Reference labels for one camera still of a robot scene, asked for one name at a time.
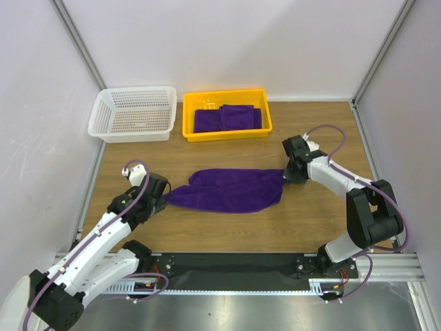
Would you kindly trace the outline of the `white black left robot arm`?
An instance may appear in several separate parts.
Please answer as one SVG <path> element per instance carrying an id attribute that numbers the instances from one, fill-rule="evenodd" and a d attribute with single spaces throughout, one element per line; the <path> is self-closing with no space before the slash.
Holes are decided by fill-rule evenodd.
<path id="1" fill-rule="evenodd" d="M 89 303 L 119 279 L 162 277 L 151 271 L 151 250 L 136 240 L 125 243 L 113 259 L 104 259 L 119 241 L 167 205 L 163 193 L 170 183 L 165 177 L 149 173 L 141 165 L 123 173 L 130 188 L 113 198 L 91 232 L 49 270 L 30 274 L 23 330 L 28 329 L 32 315 L 53 330 L 69 330 Z"/>

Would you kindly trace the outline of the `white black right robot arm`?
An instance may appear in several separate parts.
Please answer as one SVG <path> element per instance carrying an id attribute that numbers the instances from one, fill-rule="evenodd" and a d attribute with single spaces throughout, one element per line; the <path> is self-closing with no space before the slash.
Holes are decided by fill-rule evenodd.
<path id="1" fill-rule="evenodd" d="M 283 148 L 288 157 L 284 179 L 296 184 L 315 181 L 346 205 L 346 232 L 319 247 L 316 272 L 334 277 L 352 257 L 403 232 L 404 221 L 389 182 L 357 176 L 300 135 L 285 139 Z"/>

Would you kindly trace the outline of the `purple towel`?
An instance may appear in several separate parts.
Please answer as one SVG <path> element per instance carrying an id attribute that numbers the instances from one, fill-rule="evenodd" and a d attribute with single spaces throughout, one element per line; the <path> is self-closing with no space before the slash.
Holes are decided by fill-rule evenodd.
<path id="1" fill-rule="evenodd" d="M 254 109 L 254 129 L 262 128 L 261 109 Z M 221 129 L 219 110 L 197 110 L 194 116 L 194 133 L 218 132 Z"/>
<path id="2" fill-rule="evenodd" d="M 199 170 L 187 185 L 163 195 L 173 206 L 201 212 L 248 214 L 280 202 L 287 181 L 283 169 Z"/>
<path id="3" fill-rule="evenodd" d="M 220 127 L 228 130 L 254 129 L 254 107 L 249 105 L 223 105 L 219 108 Z"/>

